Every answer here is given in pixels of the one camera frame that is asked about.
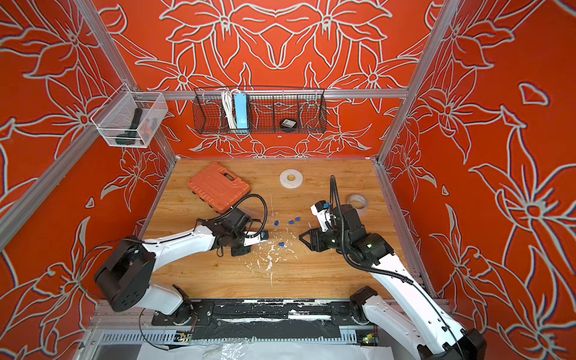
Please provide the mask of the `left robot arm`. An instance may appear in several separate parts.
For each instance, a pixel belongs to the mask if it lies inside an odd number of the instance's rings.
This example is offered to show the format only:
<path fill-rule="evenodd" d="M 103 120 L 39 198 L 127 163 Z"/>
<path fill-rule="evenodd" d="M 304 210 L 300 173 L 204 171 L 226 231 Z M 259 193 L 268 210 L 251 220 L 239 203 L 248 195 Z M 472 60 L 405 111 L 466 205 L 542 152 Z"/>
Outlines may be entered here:
<path fill-rule="evenodd" d="M 148 241 L 123 238 L 96 271 L 94 282 L 115 312 L 148 309 L 184 325 L 197 315 L 190 297 L 179 286 L 154 283 L 152 275 L 194 254 L 214 251 L 222 257 L 226 249 L 234 257 L 249 254 L 269 239 L 267 217 L 264 198 L 249 193 L 225 213 L 197 219 L 188 231 Z"/>

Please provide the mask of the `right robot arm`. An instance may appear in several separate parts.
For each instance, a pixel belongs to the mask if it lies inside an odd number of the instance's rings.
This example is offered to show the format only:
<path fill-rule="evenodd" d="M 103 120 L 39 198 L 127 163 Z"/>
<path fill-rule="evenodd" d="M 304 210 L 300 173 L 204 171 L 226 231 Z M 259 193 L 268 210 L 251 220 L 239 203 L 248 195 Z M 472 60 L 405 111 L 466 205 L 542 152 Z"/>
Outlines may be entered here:
<path fill-rule="evenodd" d="M 484 359 L 488 343 L 475 328 L 467 329 L 445 312 L 406 269 L 394 248 L 379 234 L 367 232 L 357 210 L 343 204 L 336 178 L 329 199 L 310 208 L 319 227 L 299 239 L 314 252 L 330 249 L 354 269 L 367 272 L 397 302 L 395 310 L 378 292 L 365 286 L 349 298 L 352 318 L 372 323 L 394 338 L 414 359 Z"/>

